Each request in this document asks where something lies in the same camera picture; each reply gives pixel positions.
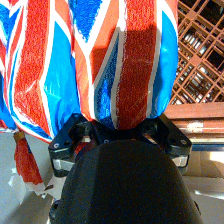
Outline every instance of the red white and blue fabric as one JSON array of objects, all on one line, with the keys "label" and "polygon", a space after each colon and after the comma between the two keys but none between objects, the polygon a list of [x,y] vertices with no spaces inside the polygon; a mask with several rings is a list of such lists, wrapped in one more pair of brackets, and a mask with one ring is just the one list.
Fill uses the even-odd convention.
[{"label": "red white and blue fabric", "polygon": [[11,132],[16,125],[6,106],[4,92],[5,56],[8,41],[9,2],[0,1],[0,132]]},{"label": "red white and blue fabric", "polygon": [[70,5],[82,114],[111,129],[130,129],[164,112],[178,60],[177,1]]},{"label": "red white and blue fabric", "polygon": [[16,125],[50,142],[80,112],[65,0],[11,0],[4,98]]},{"label": "red white and blue fabric", "polygon": [[4,100],[20,129],[50,142],[80,108],[111,129],[165,110],[177,67],[176,0],[0,5],[8,15],[0,30]]}]

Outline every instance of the floor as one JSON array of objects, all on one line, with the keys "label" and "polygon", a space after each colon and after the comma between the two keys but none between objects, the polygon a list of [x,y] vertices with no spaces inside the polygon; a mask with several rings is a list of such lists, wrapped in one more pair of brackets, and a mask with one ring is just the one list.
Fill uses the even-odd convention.
[{"label": "floor", "polygon": [[[36,158],[40,174],[47,184],[52,176],[48,145],[32,136],[27,136],[27,141]],[[35,193],[27,192],[20,205],[15,192],[8,185],[11,169],[15,168],[14,151],[13,135],[0,134],[0,224],[46,224],[52,197],[47,196],[43,199]]]},{"label": "floor", "polygon": [[[40,173],[47,184],[52,176],[51,164],[48,155],[48,145],[27,136],[27,141],[36,158]],[[52,197],[43,199],[34,193],[27,192],[22,205],[15,193],[8,185],[11,169],[14,164],[15,142],[12,134],[0,134],[0,224],[48,224],[48,212]],[[205,224],[222,224],[224,220],[224,200],[209,198],[191,193],[198,203]]]}]

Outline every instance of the white stripe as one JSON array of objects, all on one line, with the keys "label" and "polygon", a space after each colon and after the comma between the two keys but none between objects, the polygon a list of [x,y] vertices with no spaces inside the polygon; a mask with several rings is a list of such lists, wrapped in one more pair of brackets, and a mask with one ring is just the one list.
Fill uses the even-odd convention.
[{"label": "white stripe", "polygon": [[[17,27],[18,27],[18,24],[19,24],[19,20],[20,20],[20,17],[21,17],[21,14],[22,14],[22,10],[20,10],[17,18],[16,18],[16,21],[15,21],[15,29],[12,30],[12,34],[11,34],[11,37],[9,39],[9,49],[8,49],[8,54],[6,54],[6,73],[10,72],[10,77],[9,77],[9,80],[8,80],[8,77],[7,75],[5,76],[5,79],[6,79],[6,85],[7,85],[7,98],[9,99],[10,96],[9,96],[9,85],[10,83],[12,82],[12,92],[11,92],[11,98],[12,98],[12,105],[15,105],[14,104],[14,86],[15,86],[15,80],[16,80],[16,74],[17,74],[17,71],[18,71],[18,67],[20,65],[20,63],[18,62],[17,64],[15,64],[15,70],[14,70],[14,79],[11,80],[11,74],[12,74],[12,69],[13,69],[13,65],[15,62],[15,56],[16,56],[16,53],[18,52],[18,55],[17,55],[17,60],[19,61],[20,59],[20,54],[22,52],[22,47],[23,47],[23,44],[24,44],[24,41],[25,41],[25,28],[26,28],[26,10],[24,10],[24,13],[23,13],[23,23],[22,23],[22,29],[21,29],[21,33],[20,33],[20,36],[19,36],[19,40],[18,40],[18,44],[16,46],[16,49],[14,52],[12,52],[13,54],[9,54],[11,53],[11,46],[12,46],[12,43],[13,43],[13,40],[15,38],[15,33],[16,33],[16,30],[17,30]],[[8,71],[8,68],[9,68],[9,61],[10,61],[10,58],[12,58],[12,66],[11,66],[11,71]],[[18,116],[19,119],[23,119],[22,116],[20,116],[20,113],[18,112],[17,108],[14,107],[14,108],[10,108],[10,105],[9,105],[9,111],[13,110],[16,115]]]},{"label": "white stripe", "polygon": [[4,78],[5,66],[4,66],[1,58],[0,58],[0,72],[1,72],[2,77]]},{"label": "white stripe", "polygon": [[162,10],[166,13],[167,17],[170,19],[171,23],[173,24],[173,28],[176,32],[176,37],[177,37],[177,42],[178,42],[178,31],[177,31],[177,22],[175,20],[173,11],[171,10],[171,8],[169,7],[169,5],[167,4],[167,2],[165,0],[161,0],[161,5],[162,5]]},{"label": "white stripe", "polygon": [[3,24],[2,24],[1,21],[0,21],[0,39],[1,39],[2,43],[3,43],[3,45],[6,47],[7,40],[6,40],[5,32],[3,30]]},{"label": "white stripe", "polygon": [[104,0],[100,5],[98,15],[95,18],[95,22],[94,22],[93,27],[92,27],[92,29],[90,31],[90,34],[89,34],[89,40],[88,40],[88,44],[87,44],[89,53],[92,51],[93,46],[94,46],[94,44],[97,40],[97,37],[100,33],[100,29],[101,29],[101,27],[103,25],[103,22],[104,22],[104,19],[106,17],[107,10],[108,10],[109,5],[110,5],[110,1],[111,0]]},{"label": "white stripe", "polygon": [[119,31],[119,43],[118,43],[118,54],[117,54],[117,64],[116,73],[114,77],[114,83],[111,89],[111,118],[113,125],[117,127],[117,109],[116,109],[116,97],[117,97],[117,87],[120,80],[121,70],[122,70],[122,60],[124,54],[124,42],[125,42],[125,31],[126,31],[126,21],[127,21],[127,7],[124,0],[119,0],[119,20],[117,23],[117,29]]},{"label": "white stripe", "polygon": [[[22,10],[20,10],[20,14],[18,15],[17,17],[17,21],[16,21],[16,28],[18,27],[18,22],[20,20],[20,17],[21,17],[21,12]],[[21,30],[21,34],[20,34],[20,37],[19,37],[19,40],[18,40],[18,44],[16,46],[16,50],[13,52],[13,60],[12,60],[12,69],[13,69],[13,65],[15,65],[15,69],[14,69],[14,78],[13,80],[11,80],[11,73],[12,73],[12,70],[10,71],[10,80],[9,80],[9,85],[10,83],[12,82],[12,92],[11,92],[11,98],[12,98],[12,107],[13,108],[10,108],[11,110],[13,110],[15,112],[15,114],[17,115],[18,119],[21,121],[21,122],[26,122],[26,123],[29,123],[29,124],[33,124],[31,123],[30,119],[28,120],[25,116],[23,116],[21,114],[21,111],[20,109],[18,109],[16,106],[15,106],[15,102],[14,102],[14,96],[15,96],[15,81],[16,81],[16,77],[17,77],[17,73],[18,73],[18,70],[19,70],[19,67],[20,67],[20,60],[21,60],[21,57],[20,55],[22,54],[22,49],[23,49],[23,46],[24,46],[24,43],[25,43],[25,33],[26,33],[26,26],[27,26],[27,8],[24,8],[24,13],[23,13],[23,20],[22,20],[22,30]],[[15,34],[15,31],[17,29],[14,29],[13,30],[13,38],[12,38],[12,41],[14,39],[14,34]]]},{"label": "white stripe", "polygon": [[9,1],[7,0],[0,0],[0,4],[9,9]]},{"label": "white stripe", "polygon": [[95,18],[95,22],[93,24],[93,27],[90,31],[89,34],[89,40],[87,43],[88,46],[88,60],[86,61],[87,63],[87,71],[88,71],[88,77],[89,77],[89,112],[90,112],[90,116],[92,119],[96,120],[96,116],[95,116],[95,110],[94,110],[94,84],[92,84],[92,72],[91,72],[91,64],[90,64],[90,53],[93,49],[93,46],[97,40],[97,37],[100,33],[100,29],[102,27],[102,24],[104,22],[105,16],[107,14],[107,10],[109,8],[110,5],[110,1],[109,0],[104,0],[101,5],[100,5],[100,9],[98,11],[98,15]]},{"label": "white stripe", "polygon": [[110,1],[104,0],[98,12],[98,15],[95,18],[95,23],[90,31],[88,42],[86,43],[82,34],[79,33],[77,26],[74,26],[75,30],[75,38],[78,42],[84,56],[86,59],[86,66],[87,66],[87,73],[88,73],[88,80],[89,80],[89,111],[90,116],[92,119],[96,119],[95,111],[94,111],[94,85],[92,85],[92,71],[91,71],[91,64],[90,64],[90,53],[92,48],[96,42],[100,29],[102,27],[104,18],[106,16]]},{"label": "white stripe", "polygon": [[54,23],[55,23],[55,20],[54,20],[55,13],[54,12],[55,12],[55,0],[51,0],[50,1],[49,31],[48,31],[48,39],[47,39],[48,42],[47,42],[47,49],[46,49],[46,55],[45,55],[45,61],[44,61],[45,64],[44,64],[43,74],[39,81],[44,111],[45,111],[45,115],[46,115],[46,119],[47,119],[47,123],[48,123],[48,128],[50,131],[50,135],[52,138],[54,138],[54,132],[53,132],[52,125],[51,125],[51,117],[50,117],[50,111],[49,111],[49,107],[48,107],[48,99],[47,99],[46,93],[44,91],[44,83],[45,83],[45,80],[47,77],[48,68],[49,68],[50,60],[51,60],[52,48],[53,48]]},{"label": "white stripe", "polygon": [[101,77],[102,77],[102,74],[103,74],[103,72],[104,72],[104,70],[105,70],[105,67],[106,67],[106,65],[107,65],[107,62],[108,62],[108,60],[109,60],[109,58],[110,58],[110,55],[111,55],[111,52],[112,52],[112,50],[113,50],[113,48],[114,48],[114,45],[115,45],[117,36],[118,36],[118,29],[116,29],[115,32],[113,33],[113,36],[112,36],[111,42],[110,42],[110,44],[109,44],[108,50],[107,50],[106,55],[105,55],[105,57],[104,57],[104,59],[103,59],[103,63],[102,63],[102,65],[101,65],[101,67],[100,67],[99,73],[97,74],[97,76],[96,76],[96,78],[95,78],[95,81],[94,81],[94,84],[93,84],[94,93],[95,93],[95,90],[96,90],[96,88],[97,88],[97,85],[98,85],[98,83],[99,83],[99,81],[100,81],[100,79],[101,79]]},{"label": "white stripe", "polygon": [[36,137],[36,138],[40,138],[41,140],[44,140],[46,142],[51,142],[52,140],[51,139],[47,139],[47,138],[44,138],[43,136],[37,134],[36,132],[32,131],[31,129],[27,128],[26,126],[24,126],[23,124],[21,124],[20,121],[18,121],[16,118],[13,117],[13,120],[15,121],[16,125],[21,128],[22,130],[24,130],[26,133]]},{"label": "white stripe", "polygon": [[55,16],[55,21],[65,33],[66,37],[68,38],[68,41],[71,43],[71,33],[69,31],[67,24],[56,11],[54,12],[54,16]]},{"label": "white stripe", "polygon": [[24,0],[24,1],[18,1],[14,6],[12,6],[10,8],[9,11],[9,17],[12,17],[13,14],[20,8],[20,7],[25,7],[27,5],[28,0]]},{"label": "white stripe", "polygon": [[73,57],[74,60],[75,60],[75,51],[72,51],[72,57]]},{"label": "white stripe", "polygon": [[71,24],[72,24],[72,26],[74,26],[74,15],[70,8],[69,8],[69,15],[70,15]]},{"label": "white stripe", "polygon": [[162,3],[157,1],[157,33],[156,33],[156,46],[155,46],[155,55],[153,60],[152,72],[148,84],[148,102],[147,102],[147,110],[146,117],[151,114],[152,110],[152,97],[153,97],[153,84],[156,77],[156,72],[159,63],[160,56],[160,46],[161,46],[161,37],[162,37]]}]

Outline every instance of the blue fabric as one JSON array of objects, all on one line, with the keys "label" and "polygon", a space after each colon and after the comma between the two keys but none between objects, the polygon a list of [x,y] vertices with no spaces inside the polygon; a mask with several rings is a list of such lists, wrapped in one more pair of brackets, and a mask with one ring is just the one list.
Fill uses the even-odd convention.
[{"label": "blue fabric", "polygon": [[78,31],[83,35],[86,42],[88,42],[89,34],[94,25],[101,3],[101,0],[77,0],[78,10],[75,12],[75,23]]},{"label": "blue fabric", "polygon": [[8,39],[8,25],[9,25],[8,20],[9,20],[9,10],[0,4],[0,25],[2,27],[4,35],[6,36],[6,39]]},{"label": "blue fabric", "polygon": [[4,80],[0,74],[0,120],[3,120],[6,126],[12,130],[16,129],[16,124],[13,121],[8,108],[6,107],[5,100],[3,98]]},{"label": "blue fabric", "polygon": [[9,18],[9,27],[8,27],[8,35],[9,35],[9,38],[12,34],[12,30],[13,30],[13,27],[15,26],[15,22],[16,22],[16,18],[18,16],[18,13],[19,13],[19,10],[18,9],[10,18]]},{"label": "blue fabric", "polygon": [[76,8],[77,8],[76,2],[77,2],[77,0],[69,0],[68,1],[69,8],[73,14],[73,23],[75,23],[75,20],[76,20]]},{"label": "blue fabric", "polygon": [[94,101],[97,102],[97,108],[95,109],[96,118],[106,127],[114,129],[114,125],[111,119],[111,92],[117,64],[119,35],[117,36],[110,58],[104,69],[102,77],[98,83],[95,92]]},{"label": "blue fabric", "polygon": [[72,113],[81,113],[75,78],[75,61],[71,58],[70,51],[67,36],[55,23],[51,61],[44,84],[54,135]]},{"label": "blue fabric", "polygon": [[173,24],[162,13],[162,41],[160,59],[153,85],[152,113],[155,118],[164,112],[169,104],[178,64],[177,36]]}]

